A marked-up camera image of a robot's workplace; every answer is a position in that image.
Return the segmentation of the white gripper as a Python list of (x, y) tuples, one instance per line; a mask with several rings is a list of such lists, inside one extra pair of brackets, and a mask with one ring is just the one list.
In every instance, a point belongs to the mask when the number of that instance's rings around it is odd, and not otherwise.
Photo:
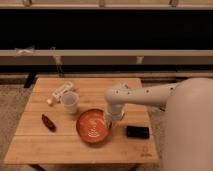
[(114, 123), (121, 121), (123, 117), (124, 111), (122, 108), (106, 108), (104, 110), (104, 120), (108, 128), (111, 128)]

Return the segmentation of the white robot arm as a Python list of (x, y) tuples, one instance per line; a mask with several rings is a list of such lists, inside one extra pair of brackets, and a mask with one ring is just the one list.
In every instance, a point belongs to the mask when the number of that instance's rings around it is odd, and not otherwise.
[(163, 171), (213, 171), (213, 79), (140, 89), (121, 83), (107, 89), (104, 98), (108, 124), (122, 119), (127, 104), (165, 109)]

